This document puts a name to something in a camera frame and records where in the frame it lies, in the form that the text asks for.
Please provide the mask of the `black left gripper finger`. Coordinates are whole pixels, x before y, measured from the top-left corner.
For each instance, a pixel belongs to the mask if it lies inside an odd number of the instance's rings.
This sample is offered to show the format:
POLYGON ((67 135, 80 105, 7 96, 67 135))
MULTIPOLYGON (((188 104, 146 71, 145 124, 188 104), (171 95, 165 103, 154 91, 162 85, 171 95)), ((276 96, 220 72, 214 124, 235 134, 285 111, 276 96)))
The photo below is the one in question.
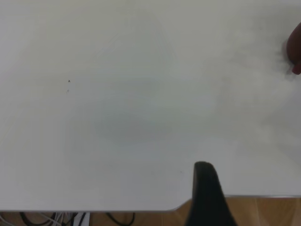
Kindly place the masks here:
POLYGON ((212 164, 194 164, 192 202, 185 225, 236 226, 212 164))

